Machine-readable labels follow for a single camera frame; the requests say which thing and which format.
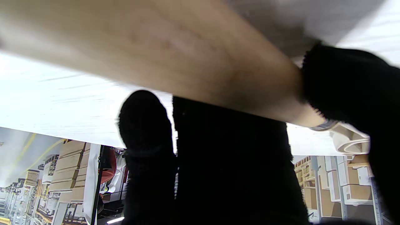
black sleeve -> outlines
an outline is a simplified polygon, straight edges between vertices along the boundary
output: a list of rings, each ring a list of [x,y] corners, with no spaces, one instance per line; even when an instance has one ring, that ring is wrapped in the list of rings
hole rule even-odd
[[[400,69],[361,50],[316,45],[303,63],[304,95],[328,119],[369,134],[369,161],[383,200],[400,223],[397,184]]]

printed image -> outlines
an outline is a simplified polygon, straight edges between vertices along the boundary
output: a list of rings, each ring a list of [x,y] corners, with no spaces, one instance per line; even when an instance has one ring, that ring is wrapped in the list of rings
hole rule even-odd
[[[295,156],[293,164],[310,222],[360,219],[392,224],[367,155]]]
[[[86,177],[91,144],[5,128],[0,135],[8,159],[0,175],[1,223],[87,224],[84,207],[92,211],[93,200],[84,202],[85,183],[95,183]]]

red object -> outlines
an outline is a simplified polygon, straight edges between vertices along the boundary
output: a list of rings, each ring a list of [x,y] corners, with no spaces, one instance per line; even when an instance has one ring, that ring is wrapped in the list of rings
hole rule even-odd
[[[103,171],[101,183],[111,180],[115,175],[115,171],[117,170],[117,157],[115,156],[115,152],[111,149],[108,150],[108,159],[110,160],[111,169]]]

poster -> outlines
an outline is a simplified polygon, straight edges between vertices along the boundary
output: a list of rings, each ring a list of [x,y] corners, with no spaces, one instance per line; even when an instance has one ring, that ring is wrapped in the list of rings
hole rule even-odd
[[[13,225],[87,224],[91,144],[6,128],[0,135],[0,217]]]

black clothing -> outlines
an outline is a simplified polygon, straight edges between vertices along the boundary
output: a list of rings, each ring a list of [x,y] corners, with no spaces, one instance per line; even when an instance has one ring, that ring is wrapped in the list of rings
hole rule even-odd
[[[394,116],[400,101],[387,95],[400,97],[399,69],[363,51],[318,45],[306,55],[303,74],[312,106],[328,119],[371,135],[371,168],[399,222],[399,194],[385,173],[396,171],[398,159],[387,156],[391,146],[386,138],[394,138],[387,128],[398,121]],[[368,98],[352,98],[360,92]],[[173,107],[177,158],[157,97],[138,91],[121,109],[119,127],[130,170],[123,224],[309,224],[285,123],[179,97],[173,98]]]

